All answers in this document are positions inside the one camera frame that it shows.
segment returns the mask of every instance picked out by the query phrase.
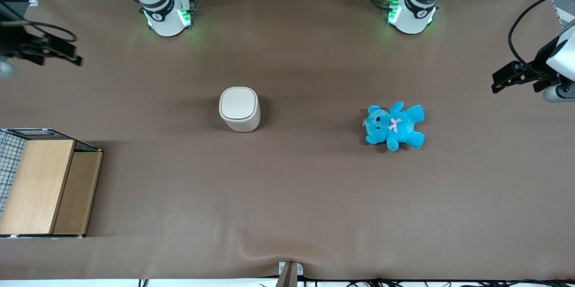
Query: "white container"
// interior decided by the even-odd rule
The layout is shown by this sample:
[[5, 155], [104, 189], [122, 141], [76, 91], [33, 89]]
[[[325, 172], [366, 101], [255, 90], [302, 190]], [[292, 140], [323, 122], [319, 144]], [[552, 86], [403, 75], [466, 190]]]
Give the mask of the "white container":
[[259, 125], [257, 94], [248, 87], [230, 87], [220, 97], [220, 116], [237, 132], [250, 132]]

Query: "blue teddy bear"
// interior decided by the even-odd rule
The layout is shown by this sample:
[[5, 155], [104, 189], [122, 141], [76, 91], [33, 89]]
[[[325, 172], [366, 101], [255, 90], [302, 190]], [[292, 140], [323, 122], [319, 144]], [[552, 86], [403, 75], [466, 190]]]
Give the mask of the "blue teddy bear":
[[413, 130], [413, 126], [425, 119], [423, 108], [416, 105], [401, 111], [402, 108], [403, 102], [397, 102], [388, 113], [378, 105], [371, 105], [367, 110], [369, 116], [365, 120], [367, 142], [378, 144], [387, 140], [391, 151], [397, 150], [400, 142], [413, 148], [421, 148], [425, 135]]

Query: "lid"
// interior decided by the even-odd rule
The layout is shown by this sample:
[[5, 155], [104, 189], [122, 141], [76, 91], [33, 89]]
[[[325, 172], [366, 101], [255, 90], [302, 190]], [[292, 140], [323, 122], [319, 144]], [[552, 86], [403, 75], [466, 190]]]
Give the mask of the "lid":
[[227, 119], [248, 119], [257, 107], [257, 96], [247, 87], [226, 89], [220, 98], [220, 113]]

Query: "metal grid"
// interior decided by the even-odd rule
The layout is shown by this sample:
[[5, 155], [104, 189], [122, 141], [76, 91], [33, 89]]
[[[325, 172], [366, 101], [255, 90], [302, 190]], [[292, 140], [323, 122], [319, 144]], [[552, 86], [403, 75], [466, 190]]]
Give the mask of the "metal grid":
[[26, 140], [0, 132], [0, 217], [12, 188]]
[[[2, 129], [2, 132], [10, 133], [11, 135], [23, 138], [25, 140], [74, 140], [67, 135], [63, 135], [58, 131], [52, 129], [35, 129], [35, 128], [23, 128], [23, 129]], [[74, 147], [75, 152], [90, 152], [90, 151], [101, 151], [88, 143], [76, 140], [76, 146]]]

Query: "pink bow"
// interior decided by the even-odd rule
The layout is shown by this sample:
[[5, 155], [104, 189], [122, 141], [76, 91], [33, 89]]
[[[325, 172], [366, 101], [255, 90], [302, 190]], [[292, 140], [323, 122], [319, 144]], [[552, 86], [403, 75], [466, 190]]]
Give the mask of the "pink bow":
[[389, 126], [389, 129], [394, 130], [394, 132], [397, 133], [397, 124], [401, 122], [401, 119], [391, 118], [390, 121], [392, 121], [393, 124]]

